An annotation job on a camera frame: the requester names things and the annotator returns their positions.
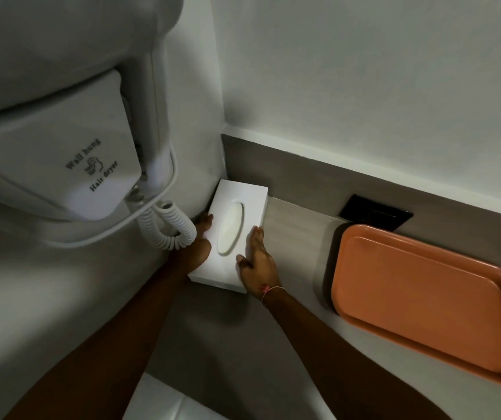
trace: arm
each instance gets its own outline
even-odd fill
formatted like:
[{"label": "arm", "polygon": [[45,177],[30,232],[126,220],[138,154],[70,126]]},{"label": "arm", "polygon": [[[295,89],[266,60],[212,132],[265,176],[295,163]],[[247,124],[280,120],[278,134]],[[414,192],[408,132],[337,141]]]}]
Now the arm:
[{"label": "arm", "polygon": [[253,229],[249,246],[252,257],[237,258],[242,282],[257,298],[264,296],[264,305],[336,418],[449,418],[417,390],[347,343],[284,289],[273,288],[281,283],[275,262],[264,248],[261,228]]},{"label": "arm", "polygon": [[186,275],[208,257],[202,237],[213,216],[196,227],[196,241],[170,254],[135,296],[101,329],[46,373],[7,419],[121,419],[157,343]]}]

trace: bracelet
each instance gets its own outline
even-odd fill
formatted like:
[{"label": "bracelet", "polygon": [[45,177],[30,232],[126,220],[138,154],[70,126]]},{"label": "bracelet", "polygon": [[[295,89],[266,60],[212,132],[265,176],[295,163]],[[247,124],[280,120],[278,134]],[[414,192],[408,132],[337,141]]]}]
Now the bracelet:
[{"label": "bracelet", "polygon": [[272,289],[283,289],[283,290],[285,290],[287,292],[287,289],[285,289],[284,287],[281,287],[281,286],[274,286],[274,287],[266,286],[262,290],[264,292],[264,294],[262,295],[262,299],[261,299],[262,305],[264,305],[266,308],[268,308],[268,307],[264,304],[264,296],[266,296],[266,293],[268,293]]}]

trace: tray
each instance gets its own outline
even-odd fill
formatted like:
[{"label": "tray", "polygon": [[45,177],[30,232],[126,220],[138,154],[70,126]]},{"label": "tray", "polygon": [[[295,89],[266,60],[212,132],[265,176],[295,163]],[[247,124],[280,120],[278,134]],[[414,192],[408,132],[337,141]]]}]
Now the tray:
[{"label": "tray", "polygon": [[353,225],[331,297],[349,323],[501,383],[501,268]]}]

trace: gray backsplash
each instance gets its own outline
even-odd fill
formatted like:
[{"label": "gray backsplash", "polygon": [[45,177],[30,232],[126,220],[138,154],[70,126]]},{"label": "gray backsplash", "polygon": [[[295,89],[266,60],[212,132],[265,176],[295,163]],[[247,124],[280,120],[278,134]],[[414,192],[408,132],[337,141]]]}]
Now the gray backsplash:
[{"label": "gray backsplash", "polygon": [[405,209],[397,233],[501,267],[501,214],[223,134],[227,176],[330,216],[353,194]]}]

